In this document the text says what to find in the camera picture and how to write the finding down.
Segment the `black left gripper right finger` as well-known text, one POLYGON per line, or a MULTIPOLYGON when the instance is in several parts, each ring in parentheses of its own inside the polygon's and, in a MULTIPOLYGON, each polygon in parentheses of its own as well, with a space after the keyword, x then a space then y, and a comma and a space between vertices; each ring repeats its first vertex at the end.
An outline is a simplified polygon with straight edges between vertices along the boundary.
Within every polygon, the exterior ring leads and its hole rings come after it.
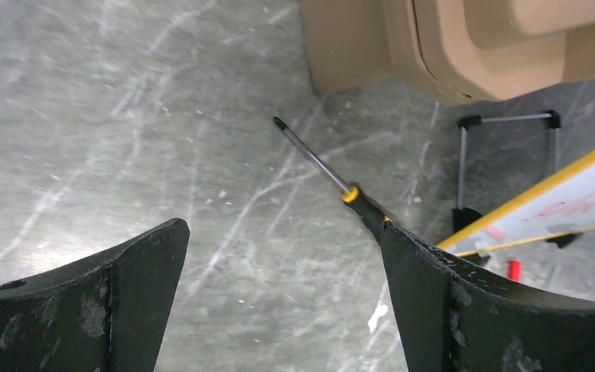
POLYGON ((595 301, 532 288, 386 221, 379 244, 411 371, 595 371, 595 301))

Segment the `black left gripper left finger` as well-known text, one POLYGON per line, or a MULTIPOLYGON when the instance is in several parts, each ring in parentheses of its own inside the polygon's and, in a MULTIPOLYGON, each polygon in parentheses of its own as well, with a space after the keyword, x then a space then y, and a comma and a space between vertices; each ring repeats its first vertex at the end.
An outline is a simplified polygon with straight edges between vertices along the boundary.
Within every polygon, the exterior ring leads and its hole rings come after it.
POLYGON ((0 371, 153 370, 189 236, 183 219, 170 219, 0 285, 0 371))

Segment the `red whiteboard marker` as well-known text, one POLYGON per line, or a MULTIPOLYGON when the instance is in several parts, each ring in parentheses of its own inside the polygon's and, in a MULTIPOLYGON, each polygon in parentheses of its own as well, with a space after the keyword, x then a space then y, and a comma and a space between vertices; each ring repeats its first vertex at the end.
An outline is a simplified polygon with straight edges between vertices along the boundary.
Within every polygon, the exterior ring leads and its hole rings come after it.
POLYGON ((507 276, 513 282, 521 282, 521 262, 518 260, 509 260, 507 276))

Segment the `yellow-framed whiteboard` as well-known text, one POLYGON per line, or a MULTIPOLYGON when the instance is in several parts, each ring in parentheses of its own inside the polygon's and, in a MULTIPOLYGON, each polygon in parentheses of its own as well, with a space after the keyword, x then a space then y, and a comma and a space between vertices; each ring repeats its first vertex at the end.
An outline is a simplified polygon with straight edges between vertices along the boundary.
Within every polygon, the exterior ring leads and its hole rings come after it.
POLYGON ((454 233, 439 248, 476 263, 484 254, 525 243, 547 241, 563 249, 595 229, 595 150, 566 167, 559 165, 561 115, 555 110, 532 115, 486 118, 472 115, 457 122, 460 131, 454 233), (549 138, 551 174, 492 212, 482 215, 464 205, 470 128, 486 124, 539 120, 549 138))

